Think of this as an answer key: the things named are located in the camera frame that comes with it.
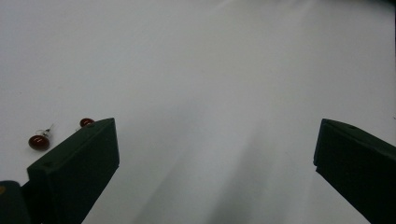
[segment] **small red object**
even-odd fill
[[[47,150],[50,147],[50,140],[43,135],[35,135],[29,139],[29,146],[35,150]]]
[[[92,123],[94,123],[94,120],[93,120],[93,119],[87,119],[87,118],[85,118],[85,119],[82,119],[82,120],[79,122],[79,126],[81,126],[81,128],[82,128],[82,127],[87,126],[87,125],[92,124]]]

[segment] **dark red sphere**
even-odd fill
[[[87,118],[85,118],[85,119],[82,119],[82,120],[79,122],[79,126],[81,126],[81,128],[82,128],[82,127],[87,126],[87,125],[92,124],[92,123],[94,123],[93,119],[87,119]]]
[[[47,150],[50,147],[50,140],[43,135],[35,135],[29,139],[29,146],[35,150]]]

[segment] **red ball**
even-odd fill
[[[29,139],[29,146],[35,150],[47,150],[50,147],[50,140],[43,135],[35,135]]]
[[[79,122],[79,126],[81,126],[81,128],[82,128],[82,127],[87,126],[87,125],[92,124],[92,123],[94,123],[93,119],[87,119],[87,118],[85,118],[85,119],[82,119],[82,120]]]

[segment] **red bead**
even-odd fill
[[[35,135],[29,139],[29,146],[35,150],[47,150],[50,147],[50,140],[43,135]]]
[[[93,119],[82,119],[79,122],[79,126],[81,126],[81,128],[82,128],[82,127],[87,126],[87,125],[92,124],[92,123],[94,123]]]

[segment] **white surface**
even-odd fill
[[[313,154],[323,118],[395,145],[394,37],[364,1],[2,1],[0,179],[36,130],[114,117],[84,223],[367,223]]]

